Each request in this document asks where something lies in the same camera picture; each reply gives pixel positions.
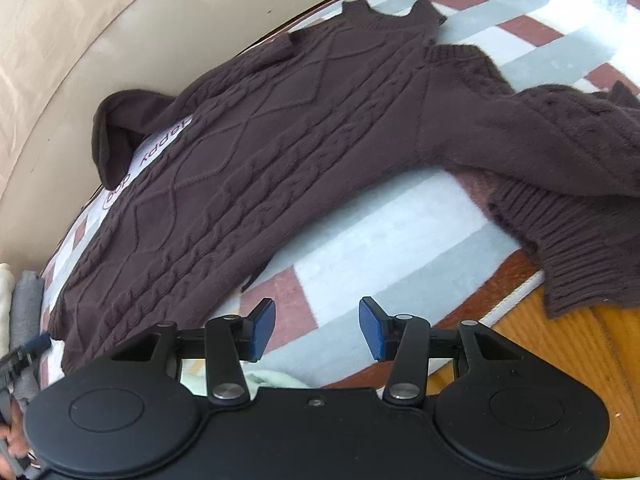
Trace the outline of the person's left hand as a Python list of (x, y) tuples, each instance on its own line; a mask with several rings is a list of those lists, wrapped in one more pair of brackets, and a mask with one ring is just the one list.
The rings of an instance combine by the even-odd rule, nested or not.
[(24, 436), (23, 412), (20, 404), (11, 405), (11, 425), (1, 425), (1, 440), (6, 441), (8, 452), (14, 458), (25, 458), (29, 454), (29, 444)]

